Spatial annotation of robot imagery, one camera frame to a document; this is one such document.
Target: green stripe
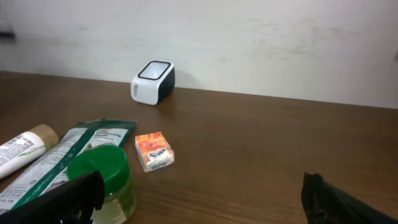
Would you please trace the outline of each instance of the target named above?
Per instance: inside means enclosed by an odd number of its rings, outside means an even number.
[[[43,190],[51,183],[51,181],[61,173],[64,168],[75,158],[75,156],[81,151],[85,144],[94,135],[95,129],[87,129],[85,133],[80,137],[79,140],[69,149],[64,157],[55,165],[48,173],[46,173],[31,189],[29,189],[25,195],[13,206],[17,208],[24,203],[33,200],[40,196]]]

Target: black object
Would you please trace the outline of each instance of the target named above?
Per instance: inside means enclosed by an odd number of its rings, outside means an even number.
[[[308,224],[398,224],[323,181],[319,174],[304,173],[301,201]]]
[[[0,223],[91,224],[105,198],[100,172],[85,174],[0,215]]]

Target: wall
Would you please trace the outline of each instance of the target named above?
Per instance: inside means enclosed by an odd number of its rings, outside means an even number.
[[[6,0],[0,69],[398,108],[396,0]]]

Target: wooden surface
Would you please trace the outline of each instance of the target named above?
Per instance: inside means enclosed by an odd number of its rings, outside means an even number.
[[[149,106],[129,83],[0,73],[0,143],[100,118],[138,121],[124,146],[138,196],[129,223],[306,223],[305,171],[398,218],[397,110],[183,88]],[[144,173],[134,136],[156,131],[175,163]]]

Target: brown cap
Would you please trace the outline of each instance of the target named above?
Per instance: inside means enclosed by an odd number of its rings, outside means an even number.
[[[38,135],[39,138],[44,142],[45,150],[49,150],[59,143],[59,138],[55,131],[45,124],[40,124],[30,130],[31,132]]]

